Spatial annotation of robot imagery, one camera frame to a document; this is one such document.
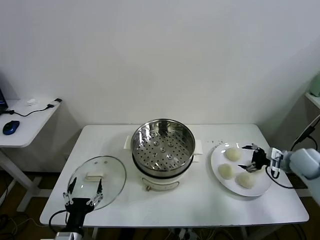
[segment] white table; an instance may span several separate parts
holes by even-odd
[[[15,112],[26,115],[35,110],[44,109],[47,104],[54,99],[38,98],[38,103],[32,106],[27,106],[25,100],[8,100],[8,108]],[[49,118],[59,107],[59,104],[53,108],[49,108],[45,111],[35,112],[27,117],[19,116],[17,114],[2,114],[0,115],[0,130],[3,126],[12,121],[20,121],[20,125],[16,132],[12,135],[4,135],[0,132],[0,148],[24,148],[28,146],[40,132],[42,127],[46,124]],[[9,159],[3,151],[0,151],[0,166],[8,172],[13,181],[8,186],[8,193],[14,187],[16,181],[18,181],[24,188],[27,189],[27,193],[23,197],[20,205],[17,208],[18,212],[24,212],[32,197],[49,197],[50,189],[39,189],[38,184],[41,181],[41,177],[36,177],[33,182]],[[3,202],[5,193],[0,198],[0,203]]]
[[[212,148],[224,142],[255,143],[268,149],[268,143],[256,125],[188,125],[194,137],[202,141],[203,155],[187,170],[185,182],[167,191],[145,191],[131,153],[124,149],[128,135],[138,125],[88,125],[79,136],[71,155],[40,217],[48,224],[52,214],[65,209],[63,192],[74,170],[86,160],[102,155],[119,158],[127,170],[122,193],[109,206],[89,213],[85,227],[215,227],[278,225],[301,223],[309,215],[294,189],[272,184],[261,197],[247,198],[227,190],[215,178],[210,167]],[[291,186],[281,174],[282,184]],[[53,218],[53,225],[65,225],[65,215]]]

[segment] wire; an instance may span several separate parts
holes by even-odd
[[[274,180],[274,179],[272,178],[272,176],[270,176],[270,174],[268,173],[268,167],[267,167],[267,166],[265,167],[265,173],[269,176],[269,178],[270,178],[272,181],[274,181],[274,182],[275,182],[276,184],[278,184],[280,187],[283,187],[283,188],[285,188],[285,189],[294,189],[293,186],[284,186],[284,185],[278,183],[276,180]]]
[[[320,121],[320,117],[318,118],[318,121],[316,121],[316,123],[315,123],[312,127],[316,127],[317,124],[319,123],[319,121]]]
[[[51,231],[52,231],[54,234],[56,234],[57,231],[56,231],[56,230],[52,227],[52,225],[51,225],[52,219],[53,219],[56,215],[62,214],[62,213],[64,213],[64,212],[66,212],[66,211],[67,211],[67,210],[57,211],[57,212],[55,212],[55,213],[50,217],[50,219],[49,219],[49,228],[51,229]]]
[[[314,142],[314,144],[315,144],[315,150],[318,151],[317,141],[316,141],[312,136],[310,136],[310,135],[309,135],[307,138],[308,138],[308,139],[311,139],[311,140]]]
[[[213,230],[212,234],[206,238],[206,240],[210,240],[215,235],[216,229]]]
[[[68,221],[68,212],[65,213],[65,219],[64,219],[65,224],[67,224],[67,221]]]
[[[301,232],[302,232],[302,234],[303,234],[304,240],[307,240],[306,233],[305,233],[304,229],[302,228],[302,226],[300,226],[299,224],[297,224],[297,227],[301,230]]]
[[[36,112],[42,112],[42,111],[44,111],[44,110],[47,110],[47,109],[49,109],[50,107],[46,107],[46,108],[44,108],[44,109],[41,109],[41,110],[35,110],[35,111],[32,111],[32,112],[29,112],[28,114],[26,114],[26,115],[23,115],[23,114],[20,114],[20,113],[18,113],[18,112],[14,112],[15,114],[17,114],[17,115],[19,115],[19,116],[21,116],[21,117],[27,117],[27,116],[29,116],[30,114],[33,114],[33,113],[36,113]]]
[[[146,240],[148,238],[148,236],[150,235],[150,233],[152,232],[152,228],[149,229],[149,231],[146,233],[146,235],[144,236],[143,240]]]
[[[23,222],[17,224],[12,218],[9,218],[9,220],[13,221],[15,227],[12,229],[12,234],[13,235],[16,235],[17,234],[17,231],[18,231],[18,227],[28,221],[32,221],[34,223],[34,225],[36,225],[37,227],[40,227],[40,228],[46,228],[47,226],[44,226],[44,225],[40,225],[38,223],[36,223],[36,221],[32,218],[32,217],[29,217],[27,220],[24,220]]]
[[[302,136],[302,134],[305,133],[305,131],[318,119],[318,121],[312,126],[313,128],[319,123],[320,121],[320,114],[318,116],[316,116],[315,119],[312,120],[312,122],[303,130],[303,132],[296,138],[296,140],[294,140],[292,147],[290,149],[290,151],[292,151],[294,149],[294,147],[298,144],[297,140]]]
[[[302,237],[301,237],[301,234],[300,234],[300,232],[299,232],[299,230],[298,230],[298,228],[295,226],[295,225],[293,225],[293,224],[290,224],[294,229],[295,229],[295,231],[298,233],[298,235],[299,235],[299,239],[300,240],[303,240],[302,239]]]

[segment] stainless steel steamer basket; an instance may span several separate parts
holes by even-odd
[[[140,126],[132,136],[134,164],[144,174],[157,179],[174,178],[192,163],[195,138],[182,123],[155,119]]]

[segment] cable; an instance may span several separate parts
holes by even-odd
[[[65,213],[65,219],[64,219],[65,224],[67,224],[67,221],[68,221],[68,212]]]
[[[40,109],[40,110],[35,110],[35,111],[31,111],[29,112],[28,114],[26,115],[23,115],[21,113],[18,113],[16,112],[15,110],[10,110],[10,109],[7,109],[7,110],[2,110],[0,111],[0,114],[17,114],[21,117],[27,117],[29,116],[30,114],[33,114],[33,113],[37,113],[37,112],[42,112],[42,111],[45,111],[47,109],[51,109],[51,108],[54,108],[56,105],[58,105],[59,103],[61,103],[62,100],[60,98],[56,98],[55,100],[53,100],[52,102],[50,102],[49,104],[46,105],[46,107],[44,109]]]
[[[13,221],[13,223],[14,223],[14,225],[15,225],[15,227],[12,229],[12,234],[13,235],[16,235],[17,234],[17,231],[18,231],[18,227],[20,226],[20,225],[22,225],[22,224],[24,224],[24,223],[26,223],[26,222],[28,222],[28,221],[32,221],[33,223],[34,223],[34,225],[36,225],[37,227],[40,227],[40,228],[46,228],[47,226],[44,226],[44,225],[39,225],[38,223],[36,223],[36,221],[33,219],[33,218],[31,218],[31,217],[29,217],[27,220],[24,220],[23,222],[21,222],[21,223],[19,223],[19,224],[17,224],[12,218],[9,218],[9,220],[11,220],[11,221]]]
[[[148,238],[148,236],[150,235],[150,233],[152,232],[152,228],[149,229],[149,231],[146,233],[146,235],[144,236],[143,240],[146,240]]]
[[[51,229],[51,231],[54,233],[54,234],[57,234],[57,231],[52,227],[51,225],[51,221],[52,219],[54,218],[54,216],[58,215],[58,214],[62,214],[64,212],[66,212],[67,210],[60,210],[60,211],[57,211],[55,212],[49,219],[49,228]]]
[[[276,184],[278,184],[280,187],[283,187],[283,188],[285,188],[285,189],[294,189],[293,186],[284,186],[284,185],[278,183],[276,180],[274,180],[274,179],[272,178],[272,176],[270,176],[270,174],[268,173],[268,167],[265,167],[265,173],[269,176],[269,178],[270,178],[272,181],[274,181],[274,182],[275,182]]]
[[[36,113],[36,112],[42,112],[42,111],[44,111],[44,110],[47,110],[47,109],[49,109],[50,107],[46,107],[46,108],[44,108],[44,109],[41,109],[41,110],[35,110],[35,111],[32,111],[32,112],[29,112],[28,114],[26,114],[26,115],[23,115],[23,114],[20,114],[20,113],[18,113],[18,112],[14,112],[14,114],[17,114],[17,115],[19,115],[19,116],[21,116],[21,117],[28,117],[30,114],[33,114],[33,113]]]
[[[301,141],[303,141],[306,137],[308,137],[314,130],[316,125],[319,123],[320,121],[320,114],[312,120],[312,122],[303,130],[303,132],[296,138],[296,140],[293,142],[292,147],[290,149],[290,151],[292,151],[294,149],[294,147],[300,143]]]
[[[319,123],[319,121],[320,121],[320,117],[318,118],[318,121],[316,121],[316,123],[313,125],[314,128],[317,126],[317,124]]]
[[[212,234],[209,235],[206,240],[210,240],[215,235],[216,229],[213,230]]]
[[[303,234],[304,240],[307,240],[306,233],[305,233],[304,229],[302,228],[302,226],[300,226],[299,224],[297,224],[297,227],[301,230],[301,232],[302,232],[302,234]]]
[[[310,135],[309,135],[307,138],[308,138],[308,139],[311,139],[311,140],[314,142],[314,144],[315,144],[315,150],[318,151],[317,141],[316,141],[312,136],[310,136]]]
[[[295,229],[295,231],[298,233],[298,235],[299,235],[299,239],[300,240],[303,240],[302,239],[302,237],[301,237],[301,234],[300,234],[300,232],[299,232],[299,230],[298,230],[298,228],[295,226],[295,225],[293,225],[293,224],[290,224],[294,229]]]

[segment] steamed bun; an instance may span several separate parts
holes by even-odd
[[[246,189],[252,189],[255,186],[255,177],[248,172],[242,172],[236,176],[235,181]]]
[[[218,166],[218,172],[226,180],[232,179],[234,177],[234,170],[232,166],[228,163],[221,164]]]
[[[236,162],[241,158],[241,150],[237,147],[230,147],[225,151],[225,155],[230,161]]]

